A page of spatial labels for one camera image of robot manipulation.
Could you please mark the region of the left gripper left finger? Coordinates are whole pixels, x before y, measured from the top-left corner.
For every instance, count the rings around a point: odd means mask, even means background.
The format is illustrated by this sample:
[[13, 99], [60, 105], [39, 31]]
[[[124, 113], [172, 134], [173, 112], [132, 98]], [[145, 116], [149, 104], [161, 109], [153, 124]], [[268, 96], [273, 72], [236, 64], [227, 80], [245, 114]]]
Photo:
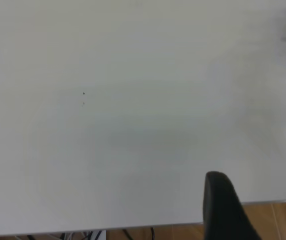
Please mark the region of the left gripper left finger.
[[222, 172], [205, 175], [202, 216], [205, 240], [260, 240], [235, 188]]

